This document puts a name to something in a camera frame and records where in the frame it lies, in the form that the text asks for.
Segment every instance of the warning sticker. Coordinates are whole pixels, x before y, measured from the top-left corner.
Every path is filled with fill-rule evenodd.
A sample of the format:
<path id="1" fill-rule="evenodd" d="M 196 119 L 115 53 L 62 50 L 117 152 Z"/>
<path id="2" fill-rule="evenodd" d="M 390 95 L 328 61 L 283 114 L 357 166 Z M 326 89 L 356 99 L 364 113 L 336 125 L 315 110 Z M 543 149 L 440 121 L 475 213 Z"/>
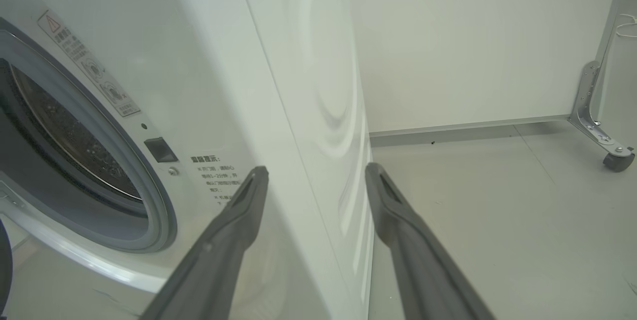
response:
<path id="1" fill-rule="evenodd" d="M 38 20 L 38 25 L 89 77 L 121 116 L 128 116 L 141 111 L 135 102 L 123 91 L 123 88 L 114 77 L 106 72 L 104 66 L 73 35 L 69 28 L 64 26 L 56 14 L 50 10 L 45 12 Z"/>
<path id="2" fill-rule="evenodd" d="M 241 166 L 239 159 L 232 157 L 228 150 L 196 152 L 186 162 L 200 195 L 215 202 L 221 209 L 230 202 L 248 175 L 246 167 Z"/>

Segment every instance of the white wall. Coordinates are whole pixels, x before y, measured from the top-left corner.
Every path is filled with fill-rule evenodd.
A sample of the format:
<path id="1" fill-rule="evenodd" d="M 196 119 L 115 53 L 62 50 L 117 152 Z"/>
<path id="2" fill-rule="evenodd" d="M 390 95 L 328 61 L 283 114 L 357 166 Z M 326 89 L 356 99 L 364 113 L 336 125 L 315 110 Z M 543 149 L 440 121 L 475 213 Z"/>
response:
<path id="1" fill-rule="evenodd" d="M 612 0 L 351 0 L 369 131 L 569 114 Z"/>

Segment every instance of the embossed side panel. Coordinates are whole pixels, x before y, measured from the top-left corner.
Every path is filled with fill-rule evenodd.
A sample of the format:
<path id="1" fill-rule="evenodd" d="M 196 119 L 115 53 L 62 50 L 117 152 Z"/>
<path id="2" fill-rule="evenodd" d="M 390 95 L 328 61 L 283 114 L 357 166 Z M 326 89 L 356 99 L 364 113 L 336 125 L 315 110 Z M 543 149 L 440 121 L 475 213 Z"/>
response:
<path id="1" fill-rule="evenodd" d="M 307 178 L 348 285 L 367 318 L 371 153 L 348 0 L 247 0 Z"/>

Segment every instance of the floor seam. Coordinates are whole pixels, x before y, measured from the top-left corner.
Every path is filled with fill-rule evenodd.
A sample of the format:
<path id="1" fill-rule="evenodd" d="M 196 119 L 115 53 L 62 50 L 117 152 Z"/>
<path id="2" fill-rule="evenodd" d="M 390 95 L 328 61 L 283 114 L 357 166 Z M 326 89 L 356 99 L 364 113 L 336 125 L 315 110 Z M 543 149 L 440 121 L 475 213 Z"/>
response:
<path id="1" fill-rule="evenodd" d="M 553 184 L 555 184 L 557 186 L 557 184 L 553 180 L 553 177 L 551 177 L 551 174 L 548 172 L 548 170 L 546 170 L 546 167 L 544 167 L 544 164 L 542 164 L 542 161 L 540 161 L 539 158 L 537 158 L 537 155 L 535 154 L 535 152 L 533 152 L 533 149 L 531 148 L 531 146 L 529 146 L 529 144 L 527 143 L 526 139 L 524 139 L 524 136 L 520 133 L 520 130 L 517 129 L 516 125 L 513 125 L 513 127 L 514 127 L 514 129 L 516 129 L 516 132 L 518 132 L 518 134 L 520 135 L 520 138 L 522 139 L 522 141 L 524 141 L 524 144 L 526 145 L 526 147 L 529 148 L 529 151 L 533 154 L 533 157 L 535 157 L 535 160 L 537 160 L 539 165 L 542 166 L 542 170 L 544 170 L 544 172 L 546 172 L 546 175 L 548 175 L 549 179 L 551 179 L 551 182 L 553 182 Z"/>

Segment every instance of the gray floor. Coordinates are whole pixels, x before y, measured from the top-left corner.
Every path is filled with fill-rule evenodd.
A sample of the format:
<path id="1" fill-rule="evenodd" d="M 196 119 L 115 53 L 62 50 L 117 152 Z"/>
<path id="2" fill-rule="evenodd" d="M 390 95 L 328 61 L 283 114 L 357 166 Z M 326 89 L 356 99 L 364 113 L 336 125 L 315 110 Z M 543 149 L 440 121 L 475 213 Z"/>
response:
<path id="1" fill-rule="evenodd" d="M 635 146 L 637 39 L 614 43 L 602 127 Z M 400 142 L 373 148 L 374 160 L 497 318 L 637 319 L 637 164 L 608 171 L 605 151 L 566 121 Z M 377 238 L 373 264 L 369 318 L 402 319 Z"/>

